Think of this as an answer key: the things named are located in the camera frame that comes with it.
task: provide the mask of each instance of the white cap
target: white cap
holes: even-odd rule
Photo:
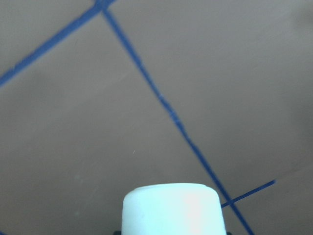
[[[136,188],[124,198],[122,235],[226,235],[219,197],[201,184]]]

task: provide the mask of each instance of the floor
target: floor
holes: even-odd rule
[[[0,1],[2,75],[91,0]],[[313,1],[109,6],[254,234],[313,231]],[[98,11],[0,87],[0,231],[104,235],[123,197],[208,185],[227,200]],[[249,234],[223,208],[233,235]]]

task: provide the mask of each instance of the blue line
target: blue line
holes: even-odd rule
[[[101,9],[105,8],[107,9],[112,3],[114,3],[116,0],[95,0],[95,4],[97,4]]]
[[[70,35],[73,31],[79,29],[89,20],[91,20],[94,16],[96,16],[101,10],[101,7],[98,2],[95,5],[87,10],[84,14],[82,14],[79,18],[73,20],[66,27],[60,30],[57,34],[52,36],[46,42],[44,42],[41,46],[35,49],[31,54],[26,56],[20,62],[18,62],[13,68],[9,69],[0,77],[0,87],[3,86],[6,82],[24,70],[26,67],[31,65],[34,61],[40,58],[42,55],[47,53],[50,49],[55,47],[58,43],[60,43],[63,39],[65,39],[68,35]]]
[[[270,182],[268,182],[266,184],[263,184],[262,186],[259,186],[259,187],[255,188],[255,189],[253,189],[253,190],[251,190],[251,191],[249,191],[249,192],[247,192],[247,193],[245,193],[245,194],[243,194],[243,195],[241,195],[239,197],[236,197],[235,199],[232,199],[231,201],[233,203],[238,202],[239,200],[244,199],[244,198],[246,198],[246,197],[248,197],[248,196],[250,196],[250,195],[252,195],[252,194],[254,194],[254,193],[258,192],[258,191],[261,191],[261,190],[263,190],[263,189],[265,189],[265,188],[267,188],[267,187],[269,187],[269,186],[271,186],[271,185],[273,185],[275,183],[276,183],[276,180],[272,180],[272,181],[270,181]],[[226,207],[228,205],[229,205],[229,202],[225,202],[225,203],[223,203],[221,205],[221,207],[224,208],[224,207]]]
[[[116,33],[116,35],[119,38],[120,42],[124,46],[125,50],[129,53],[129,55],[132,58],[133,62],[135,63],[135,65],[137,66],[137,68],[141,72],[142,76],[144,77],[144,79],[146,80],[148,85],[150,86],[151,90],[154,92],[156,97],[159,99],[160,103],[163,105],[165,110],[169,113],[169,115],[170,115],[171,119],[173,120],[174,124],[176,125],[176,127],[178,128],[178,130],[180,131],[180,133],[182,134],[182,136],[186,140],[186,142],[189,144],[190,148],[196,154],[196,156],[198,157],[199,161],[202,163],[203,167],[205,168],[205,170],[207,171],[209,176],[212,178],[212,180],[214,181],[216,186],[219,188],[219,190],[221,191],[221,193],[223,194],[223,196],[225,197],[227,202],[229,202],[231,208],[233,209],[233,211],[237,215],[238,219],[241,221],[242,225],[244,226],[244,228],[246,229],[248,234],[254,235],[252,229],[250,228],[250,226],[248,225],[248,223],[246,222],[246,220],[244,219],[244,217],[242,216],[242,214],[240,213],[238,208],[232,202],[229,194],[227,193],[226,189],[224,188],[224,186],[220,182],[220,180],[217,177],[217,175],[212,170],[211,166],[209,165],[209,163],[207,162],[207,160],[205,159],[205,157],[203,156],[201,151],[198,149],[198,147],[193,143],[193,141],[188,136],[188,134],[187,134],[187,132],[186,132],[182,122],[180,121],[180,118],[176,114],[175,110],[172,108],[170,103],[165,99],[164,95],[158,90],[156,84],[154,83],[154,81],[150,77],[148,71],[144,67],[142,61],[140,60],[139,55],[136,53],[134,47],[130,43],[130,41],[127,38],[127,36],[125,35],[125,33],[122,31],[121,27],[118,25],[116,19],[112,15],[112,13],[107,8],[103,8],[102,12],[103,12],[105,18],[107,19],[108,23],[112,27],[113,31]]]

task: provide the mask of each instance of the white object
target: white object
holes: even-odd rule
[[[219,197],[201,184],[136,188],[124,198],[122,235],[226,235]]]

